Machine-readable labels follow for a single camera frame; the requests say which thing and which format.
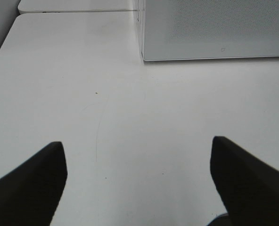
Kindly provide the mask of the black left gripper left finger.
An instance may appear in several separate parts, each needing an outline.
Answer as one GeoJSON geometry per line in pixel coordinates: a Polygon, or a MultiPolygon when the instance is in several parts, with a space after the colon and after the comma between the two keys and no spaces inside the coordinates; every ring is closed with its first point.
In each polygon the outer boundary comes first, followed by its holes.
{"type": "Polygon", "coordinates": [[[66,185],[61,142],[51,142],[0,178],[0,226],[48,226],[66,185]]]}

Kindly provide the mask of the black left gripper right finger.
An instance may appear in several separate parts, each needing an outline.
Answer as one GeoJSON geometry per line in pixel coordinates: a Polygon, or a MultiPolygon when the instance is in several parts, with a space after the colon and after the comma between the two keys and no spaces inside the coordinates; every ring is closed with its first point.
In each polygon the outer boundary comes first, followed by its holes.
{"type": "Polygon", "coordinates": [[[210,173],[226,213],[212,226],[279,226],[279,171],[226,137],[212,142],[210,173]]]}

